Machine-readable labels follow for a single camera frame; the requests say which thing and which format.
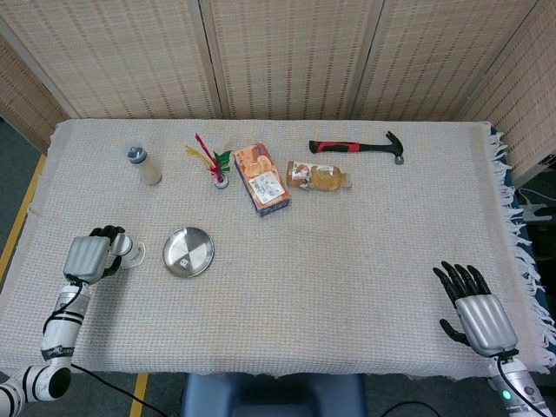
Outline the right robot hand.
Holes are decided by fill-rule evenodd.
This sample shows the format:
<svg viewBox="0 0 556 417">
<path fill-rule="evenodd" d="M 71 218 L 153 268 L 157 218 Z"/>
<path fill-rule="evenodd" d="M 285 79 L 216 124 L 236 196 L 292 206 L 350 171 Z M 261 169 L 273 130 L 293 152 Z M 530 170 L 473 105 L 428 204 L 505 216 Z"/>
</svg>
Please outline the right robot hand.
<svg viewBox="0 0 556 417">
<path fill-rule="evenodd" d="M 461 331 L 448 320 L 440 327 L 453 341 L 487 357 L 511 358 L 519 353 L 518 338 L 500 300 L 487 285 L 482 273 L 472 265 L 440 263 L 433 268 L 457 314 Z"/>
</svg>

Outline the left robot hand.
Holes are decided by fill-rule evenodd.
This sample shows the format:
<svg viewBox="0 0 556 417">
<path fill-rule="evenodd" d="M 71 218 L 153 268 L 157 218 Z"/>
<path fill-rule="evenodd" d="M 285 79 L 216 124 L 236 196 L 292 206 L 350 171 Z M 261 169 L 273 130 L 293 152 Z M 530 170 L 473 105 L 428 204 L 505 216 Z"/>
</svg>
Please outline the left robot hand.
<svg viewBox="0 0 556 417">
<path fill-rule="evenodd" d="M 114 275 L 122 265 L 122 257 L 114 255 L 112 249 L 116 238 L 124 232 L 122 227 L 107 225 L 74 238 L 63 267 L 66 280 L 93 285 Z"/>
</svg>

